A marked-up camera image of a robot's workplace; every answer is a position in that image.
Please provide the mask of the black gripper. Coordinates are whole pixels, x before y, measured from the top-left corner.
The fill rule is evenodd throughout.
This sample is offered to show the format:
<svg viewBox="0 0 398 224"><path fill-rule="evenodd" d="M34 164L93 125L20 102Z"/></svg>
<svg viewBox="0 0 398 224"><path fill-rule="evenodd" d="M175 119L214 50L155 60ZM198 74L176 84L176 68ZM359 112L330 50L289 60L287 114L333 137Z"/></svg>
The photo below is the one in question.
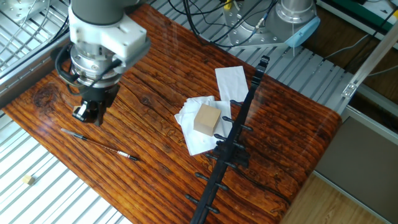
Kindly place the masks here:
<svg viewBox="0 0 398 224"><path fill-rule="evenodd" d="M96 126L101 126L106 109L113 104L119 89L119 84L106 88L83 87L80 90L81 102L90 102L89 111L87 104L75 106L72 116L81 122L88 121Z"/></svg>

